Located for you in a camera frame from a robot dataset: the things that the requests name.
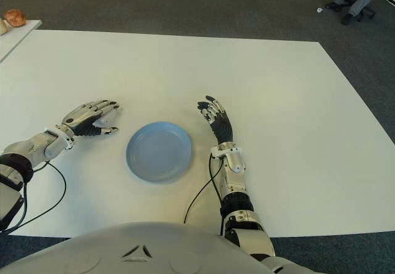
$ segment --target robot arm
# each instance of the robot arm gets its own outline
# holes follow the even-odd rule
[[[112,134],[118,128],[98,128],[93,125],[119,105],[100,100],[77,107],[62,123],[46,128],[26,141],[6,147],[0,155],[0,230],[5,230],[23,204],[19,191],[33,176],[33,167],[58,156],[73,147],[74,136]]]
[[[208,102],[199,102],[198,109],[208,121],[218,146],[211,149],[212,157],[223,160],[220,194],[221,215],[225,222],[225,238],[257,260],[274,256],[272,242],[248,196],[244,175],[246,164],[241,149],[233,142],[232,127],[221,103],[206,96]]]

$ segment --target plastic plate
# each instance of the plastic plate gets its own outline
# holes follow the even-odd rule
[[[171,181],[189,164],[192,147],[185,130],[169,122],[148,124],[130,139],[126,159],[130,170],[147,181]]]

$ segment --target shoe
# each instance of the shoe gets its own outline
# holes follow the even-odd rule
[[[334,10],[335,12],[341,11],[341,6],[335,2],[330,2],[329,4],[325,4],[325,8],[329,10]]]
[[[351,15],[350,13],[348,13],[341,19],[341,23],[343,25],[349,25],[353,18],[354,18],[354,16]]]

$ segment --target white table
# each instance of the white table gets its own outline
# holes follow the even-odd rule
[[[8,32],[0,36],[0,63],[14,50],[28,34],[41,25],[40,20],[27,20],[21,27],[12,27],[4,20]]]
[[[227,108],[249,194],[270,236],[395,230],[394,144],[318,43],[36,30],[0,69],[2,147],[59,123],[86,101],[123,106],[116,135],[77,138],[54,160],[67,178],[66,197],[20,235],[182,222],[208,179],[216,144],[196,108],[206,94]],[[155,121],[178,124],[193,143],[186,174],[168,185],[138,180],[125,160],[132,134]],[[36,174],[27,219],[61,192],[50,167]],[[219,231],[212,187],[188,223]]]

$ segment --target gray carpet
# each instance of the gray carpet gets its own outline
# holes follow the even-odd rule
[[[42,29],[318,41],[395,141],[395,8],[373,0],[373,20],[340,24],[331,0],[1,0]],[[0,267],[58,242],[9,236]],[[394,233],[275,238],[278,255],[328,273],[394,273]]]

